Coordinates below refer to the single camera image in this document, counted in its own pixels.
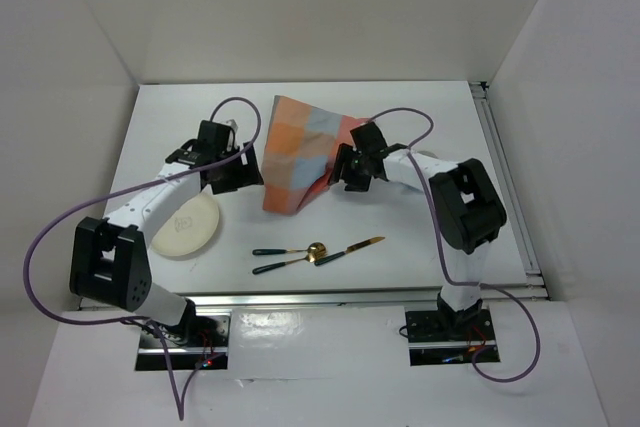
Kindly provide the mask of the gold fork green handle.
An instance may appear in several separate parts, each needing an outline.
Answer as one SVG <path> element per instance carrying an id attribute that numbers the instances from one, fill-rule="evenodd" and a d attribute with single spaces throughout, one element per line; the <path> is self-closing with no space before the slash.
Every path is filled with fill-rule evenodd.
<path id="1" fill-rule="evenodd" d="M 283 249 L 283 248 L 262 248 L 254 249 L 252 251 L 253 256 L 271 256 L 271 255 L 285 255 L 294 253 L 325 253 L 326 246 L 322 243 L 312 243 L 306 249 Z"/>

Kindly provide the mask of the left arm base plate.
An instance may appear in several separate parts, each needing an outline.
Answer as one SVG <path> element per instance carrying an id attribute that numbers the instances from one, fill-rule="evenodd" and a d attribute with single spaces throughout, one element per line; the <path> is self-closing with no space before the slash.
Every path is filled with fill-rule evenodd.
<path id="1" fill-rule="evenodd" d="M 207 315 L 207 318 L 210 321 L 188 340 L 179 339 L 162 329 L 174 370 L 188 371 L 196 366 L 205 371 L 222 371 L 228 368 L 231 314 L 214 312 Z M 150 326 L 145 326 L 140 334 L 135 370 L 166 371 L 162 342 Z"/>

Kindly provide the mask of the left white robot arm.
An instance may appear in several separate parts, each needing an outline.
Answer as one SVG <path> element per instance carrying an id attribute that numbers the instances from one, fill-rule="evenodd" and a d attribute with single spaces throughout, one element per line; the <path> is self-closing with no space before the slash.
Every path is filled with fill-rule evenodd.
<path id="1" fill-rule="evenodd" d="M 164 224 L 204 189 L 223 194 L 262 184 L 255 150 L 237 144 L 236 132 L 232 120 L 202 121 L 197 137 L 166 158 L 158 184 L 103 219 L 83 219 L 75 230 L 71 292 L 155 321 L 176 346 L 215 329 L 193 301 L 153 282 L 148 250 Z"/>

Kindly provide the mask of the cream ceramic plate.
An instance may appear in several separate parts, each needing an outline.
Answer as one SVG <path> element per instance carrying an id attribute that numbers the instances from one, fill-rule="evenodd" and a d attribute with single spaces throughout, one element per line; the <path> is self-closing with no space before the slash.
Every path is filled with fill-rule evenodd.
<path id="1" fill-rule="evenodd" d="M 200 193 L 164 223 L 151 241 L 151 249 L 167 258 L 189 256 L 214 237 L 219 222 L 218 202 L 211 194 Z"/>

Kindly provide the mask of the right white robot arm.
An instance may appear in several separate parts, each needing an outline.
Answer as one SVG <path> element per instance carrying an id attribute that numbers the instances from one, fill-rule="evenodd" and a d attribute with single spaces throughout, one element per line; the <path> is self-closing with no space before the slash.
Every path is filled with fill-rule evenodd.
<path id="1" fill-rule="evenodd" d="M 482 308 L 481 281 L 491 244 L 506 224 L 506 209 L 481 161 L 452 162 L 389 145 L 369 122 L 351 131 L 355 144 L 339 145 L 330 176 L 351 192 L 379 179 L 425 194 L 445 279 L 436 300 L 436 326 L 448 339 L 469 330 Z"/>

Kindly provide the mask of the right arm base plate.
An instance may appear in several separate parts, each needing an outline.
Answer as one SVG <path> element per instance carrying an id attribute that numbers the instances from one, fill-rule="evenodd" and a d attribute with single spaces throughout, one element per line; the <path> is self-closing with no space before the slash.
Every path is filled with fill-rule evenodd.
<path id="1" fill-rule="evenodd" d="M 398 333 L 408 342 L 411 366 L 471 364 L 475 354 L 478 363 L 500 361 L 488 309 L 456 329 L 445 327 L 435 310 L 406 311 Z"/>

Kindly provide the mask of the checkered orange blue cloth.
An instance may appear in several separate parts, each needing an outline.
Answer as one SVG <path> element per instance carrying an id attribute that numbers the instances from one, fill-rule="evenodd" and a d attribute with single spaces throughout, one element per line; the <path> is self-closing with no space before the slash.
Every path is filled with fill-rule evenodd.
<path id="1" fill-rule="evenodd" d="M 276 96 L 261 166 L 263 209 L 291 216 L 325 192 L 339 146 L 352 145 L 351 130 L 364 122 Z"/>

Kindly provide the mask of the gold spoon green handle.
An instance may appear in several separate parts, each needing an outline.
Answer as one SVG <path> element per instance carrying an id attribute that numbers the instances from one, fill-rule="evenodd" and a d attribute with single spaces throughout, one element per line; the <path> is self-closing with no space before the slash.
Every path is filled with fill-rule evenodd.
<path id="1" fill-rule="evenodd" d="M 304 253 L 304 256 L 300 257 L 300 258 L 296 258 L 296 259 L 293 259 L 293 260 L 279 261 L 279 262 L 275 262 L 275 263 L 272 263 L 272 264 L 264 265 L 264 266 L 261 266 L 261 267 L 256 267 L 256 268 L 254 268 L 252 270 L 252 274 L 253 275 L 261 275 L 261 274 L 264 274 L 264 273 L 267 273 L 267 272 L 270 272 L 270 271 L 273 271 L 273 270 L 276 270 L 276 269 L 279 269 L 279 268 L 282 268 L 282 267 L 285 267 L 285 266 L 288 266 L 288 265 L 291 265 L 291 264 L 295 264 L 295 263 L 298 263 L 298 262 L 313 263 L 316 260 L 319 260 L 320 258 L 322 258 L 322 257 L 324 257 L 326 255 L 327 255 L 327 248 L 326 248 L 326 252 L 325 253 L 316 253 L 316 254 L 313 254 L 313 253 L 306 254 L 306 253 Z"/>

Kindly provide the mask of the light blue mug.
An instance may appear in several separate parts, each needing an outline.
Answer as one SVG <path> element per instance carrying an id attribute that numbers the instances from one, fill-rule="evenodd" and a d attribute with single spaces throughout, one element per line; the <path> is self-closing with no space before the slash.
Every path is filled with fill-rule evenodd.
<path id="1" fill-rule="evenodd" d="M 426 151 L 426 150 L 415 151 L 415 153 L 418 153 L 418 154 L 423 155 L 423 156 L 435 158 L 435 159 L 438 158 L 438 156 L 436 154 L 434 154 L 434 153 L 432 153 L 430 151 Z"/>

